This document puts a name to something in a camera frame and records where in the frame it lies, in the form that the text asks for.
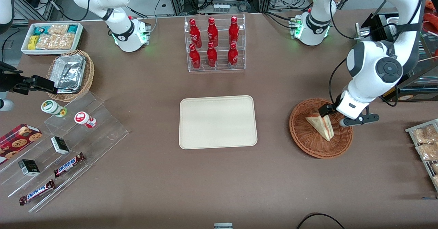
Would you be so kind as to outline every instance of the brown wicker basket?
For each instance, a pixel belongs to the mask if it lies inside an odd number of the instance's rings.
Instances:
[[[86,59],[87,59],[86,70],[85,70],[84,75],[83,75],[83,82],[82,82],[81,91],[77,94],[57,94],[57,95],[54,95],[51,93],[47,93],[50,98],[52,98],[56,101],[70,102],[73,99],[78,98],[81,95],[85,95],[90,90],[91,84],[93,83],[94,64],[93,64],[93,61],[91,60],[90,56],[87,53],[85,53],[84,51],[81,51],[81,50],[75,50],[72,52],[62,54],[61,56],[69,56],[69,55],[74,55],[74,54],[80,54],[80,55],[86,57]],[[52,65],[49,68],[49,72],[47,73],[47,76],[46,76],[47,79],[49,79],[50,75],[52,74],[52,69],[53,69],[54,64],[55,64],[55,61],[52,62]]]
[[[339,125],[344,116],[338,112],[329,116],[335,134],[330,141],[325,140],[306,120],[309,114],[318,112],[318,109],[327,103],[330,101],[322,98],[302,101],[294,108],[289,118],[289,130],[295,143],[304,152],[321,159],[340,156],[347,151],[353,139],[352,127]]]

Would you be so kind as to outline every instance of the red bottle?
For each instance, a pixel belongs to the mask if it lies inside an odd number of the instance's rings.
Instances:
[[[239,52],[236,50],[236,43],[230,45],[230,50],[228,50],[228,67],[234,69],[237,67],[237,56]]]
[[[199,28],[196,26],[196,21],[192,18],[189,20],[190,23],[190,39],[192,40],[192,43],[196,45],[196,48],[202,47],[202,41],[201,41],[201,32],[199,31]]]
[[[231,25],[230,28],[228,29],[228,36],[229,36],[228,42],[230,43],[230,45],[233,42],[237,43],[237,41],[239,40],[239,26],[237,25],[236,16],[231,17]]]
[[[209,17],[208,18],[208,41],[213,42],[213,45],[217,47],[219,45],[219,34],[218,34],[218,28],[215,24],[215,18]]]
[[[207,57],[208,65],[211,68],[216,68],[216,65],[218,64],[218,53],[216,52],[213,42],[208,43]]]
[[[190,48],[189,56],[193,69],[199,70],[201,68],[201,57],[199,56],[199,52],[196,50],[196,47],[193,43],[189,45],[189,48]]]

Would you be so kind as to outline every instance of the yogurt bottle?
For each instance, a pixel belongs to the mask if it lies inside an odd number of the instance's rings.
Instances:
[[[56,117],[64,117],[67,114],[67,109],[53,100],[44,101],[41,104],[41,110]]]

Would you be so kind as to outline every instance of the table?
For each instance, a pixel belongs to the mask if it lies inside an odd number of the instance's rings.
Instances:
[[[352,36],[370,12],[339,11],[335,20]],[[330,73],[355,42],[331,30],[308,47],[262,14],[246,18],[247,70],[225,74],[188,73],[183,17],[160,18],[150,45],[134,53],[114,45],[104,22],[83,22],[82,49],[95,65],[91,90],[131,133],[38,213],[0,196],[2,228],[295,228],[311,212],[346,228],[437,228],[437,201],[420,200],[436,193],[404,129],[437,118],[438,104],[392,108],[376,100],[371,112],[380,121],[355,127],[344,155],[308,156],[291,138],[289,115],[302,100],[328,98]],[[52,60],[23,55],[19,68],[45,76]],[[350,79],[342,66],[334,94]],[[253,97],[258,143],[181,149],[180,101],[232,95]],[[0,115],[0,134],[48,118],[39,108],[45,93],[8,98],[16,108]],[[302,228],[318,226],[336,224],[313,217]]]

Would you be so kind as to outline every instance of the cookie box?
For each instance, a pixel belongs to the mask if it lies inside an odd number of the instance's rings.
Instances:
[[[0,137],[0,165],[42,137],[38,128],[20,124]]]

